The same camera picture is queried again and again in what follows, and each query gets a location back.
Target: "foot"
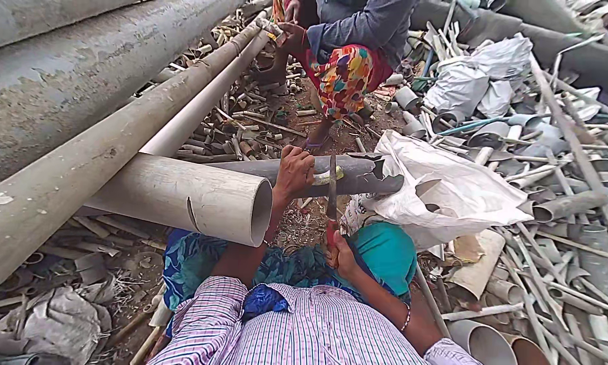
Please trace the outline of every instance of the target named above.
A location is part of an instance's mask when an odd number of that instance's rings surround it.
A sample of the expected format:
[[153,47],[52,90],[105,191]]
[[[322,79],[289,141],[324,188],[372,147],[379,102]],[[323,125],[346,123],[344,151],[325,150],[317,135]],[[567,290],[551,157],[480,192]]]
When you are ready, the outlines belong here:
[[254,71],[252,77],[259,81],[260,85],[268,85],[278,82],[280,85],[286,84],[286,73],[274,66],[263,71]]

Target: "teal fabric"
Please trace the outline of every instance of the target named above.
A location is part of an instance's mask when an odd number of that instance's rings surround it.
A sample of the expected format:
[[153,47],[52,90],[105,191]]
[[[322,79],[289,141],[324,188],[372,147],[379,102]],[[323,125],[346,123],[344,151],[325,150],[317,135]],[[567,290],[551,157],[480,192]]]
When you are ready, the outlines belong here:
[[408,292],[417,266],[417,251],[413,239],[403,229],[377,222],[359,229],[349,241],[379,283],[386,283],[396,295]]

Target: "gray sleeve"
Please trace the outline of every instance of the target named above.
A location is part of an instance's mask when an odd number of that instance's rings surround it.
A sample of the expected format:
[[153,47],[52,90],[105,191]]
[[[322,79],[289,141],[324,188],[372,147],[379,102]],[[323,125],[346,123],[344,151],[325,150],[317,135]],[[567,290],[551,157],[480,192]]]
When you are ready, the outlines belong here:
[[401,22],[409,17],[416,0],[368,0],[362,11],[333,23],[308,28],[311,51],[324,62],[333,49],[359,44],[376,50],[394,35]]

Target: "blue shirt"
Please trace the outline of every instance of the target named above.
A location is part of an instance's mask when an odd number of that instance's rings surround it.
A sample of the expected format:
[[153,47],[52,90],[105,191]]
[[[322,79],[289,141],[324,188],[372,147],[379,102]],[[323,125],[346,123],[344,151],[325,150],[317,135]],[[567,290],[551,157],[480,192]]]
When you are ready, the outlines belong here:
[[382,49],[394,70],[403,57],[410,15],[418,0],[316,0],[320,24],[308,28],[308,43],[319,63],[333,49],[358,44]]

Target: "plastic sack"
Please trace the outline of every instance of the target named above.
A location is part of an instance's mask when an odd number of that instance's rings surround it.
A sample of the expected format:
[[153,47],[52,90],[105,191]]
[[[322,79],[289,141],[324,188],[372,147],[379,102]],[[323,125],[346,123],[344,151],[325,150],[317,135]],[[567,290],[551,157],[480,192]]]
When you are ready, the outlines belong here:
[[532,42],[529,38],[517,34],[511,39],[478,47],[471,55],[471,60],[491,79],[516,80],[531,72],[531,51]]
[[[405,181],[393,194],[353,195],[342,218],[349,234],[373,221],[388,221],[423,250],[491,226],[533,219],[517,208],[527,194],[485,166],[393,130],[385,131],[375,152],[390,153],[385,176],[403,174]],[[431,212],[431,206],[438,209]]]
[[438,78],[423,102],[438,113],[459,111],[473,115],[475,106],[489,87],[489,78],[468,56],[449,58],[439,63]]
[[477,109],[487,118],[503,116],[509,110],[514,90],[509,81],[491,82],[485,96],[480,100]]

